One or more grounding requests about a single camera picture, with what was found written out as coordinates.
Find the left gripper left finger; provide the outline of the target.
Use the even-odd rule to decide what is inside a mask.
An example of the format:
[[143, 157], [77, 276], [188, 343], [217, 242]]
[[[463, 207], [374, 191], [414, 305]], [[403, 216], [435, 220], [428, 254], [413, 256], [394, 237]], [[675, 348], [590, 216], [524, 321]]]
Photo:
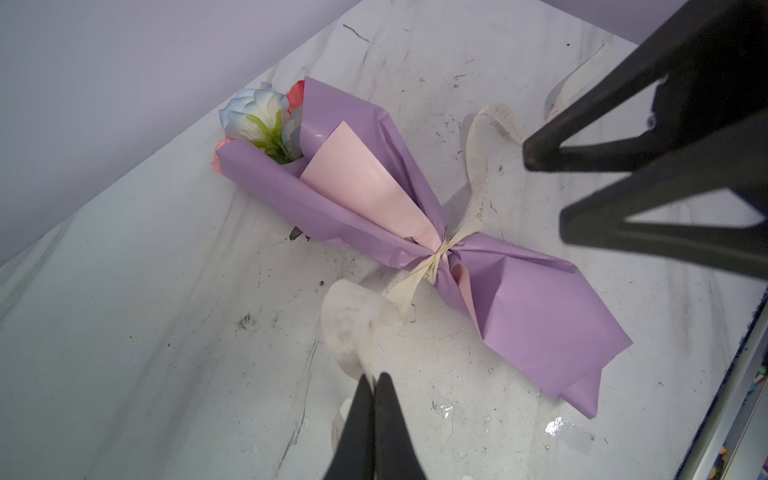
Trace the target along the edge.
[[340, 441], [324, 480], [373, 480], [375, 476], [375, 395], [360, 377]]

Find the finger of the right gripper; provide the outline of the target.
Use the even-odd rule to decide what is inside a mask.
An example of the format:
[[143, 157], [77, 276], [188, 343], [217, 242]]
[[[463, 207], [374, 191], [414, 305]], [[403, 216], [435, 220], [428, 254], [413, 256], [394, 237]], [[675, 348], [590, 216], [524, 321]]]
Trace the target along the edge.
[[[649, 86], [651, 124], [636, 137], [586, 146], [565, 141]], [[719, 137], [767, 137], [767, 4], [688, 1], [594, 88], [523, 144], [534, 172], [633, 172]]]
[[667, 257], [764, 279], [767, 223], [745, 227], [635, 223], [631, 216], [729, 190], [767, 213], [767, 113], [760, 111], [563, 209], [560, 235], [573, 245]]

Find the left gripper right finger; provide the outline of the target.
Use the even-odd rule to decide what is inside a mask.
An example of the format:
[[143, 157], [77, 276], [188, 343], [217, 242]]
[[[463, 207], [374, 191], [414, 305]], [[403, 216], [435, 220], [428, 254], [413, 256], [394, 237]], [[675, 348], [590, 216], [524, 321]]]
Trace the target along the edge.
[[413, 448], [392, 377], [386, 372], [379, 376], [375, 387], [374, 460], [376, 479], [426, 479]]

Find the pink purple wrapping paper sheet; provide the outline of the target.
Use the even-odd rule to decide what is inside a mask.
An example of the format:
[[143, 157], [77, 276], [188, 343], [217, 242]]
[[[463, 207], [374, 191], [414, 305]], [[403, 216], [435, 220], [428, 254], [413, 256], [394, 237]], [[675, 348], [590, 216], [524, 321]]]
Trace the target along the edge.
[[389, 295], [402, 309], [421, 282], [432, 284], [543, 392], [595, 417], [602, 370], [631, 341], [580, 270], [482, 233], [476, 211], [450, 231], [390, 115], [304, 81], [301, 158], [281, 165], [248, 141], [226, 137], [215, 169], [310, 239], [354, 247], [405, 271]]

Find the white blue fake rose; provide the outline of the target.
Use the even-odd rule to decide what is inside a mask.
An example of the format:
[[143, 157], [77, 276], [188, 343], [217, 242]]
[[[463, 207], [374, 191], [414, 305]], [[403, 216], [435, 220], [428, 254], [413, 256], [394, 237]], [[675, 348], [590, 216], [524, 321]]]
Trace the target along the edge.
[[239, 90], [218, 112], [227, 138], [248, 141], [268, 157], [284, 165], [302, 157], [299, 107], [288, 113], [285, 94], [269, 83]]

